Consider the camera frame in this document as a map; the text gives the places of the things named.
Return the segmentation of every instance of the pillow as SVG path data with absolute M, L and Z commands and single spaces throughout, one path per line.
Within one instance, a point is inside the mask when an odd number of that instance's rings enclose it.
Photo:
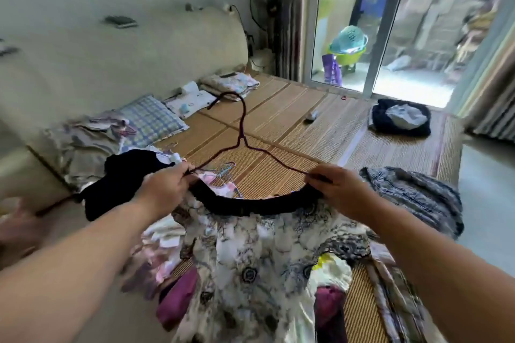
M 124 146 L 145 148 L 190 127 L 152 95 L 145 95 L 118 110 L 136 130 L 126 136 Z

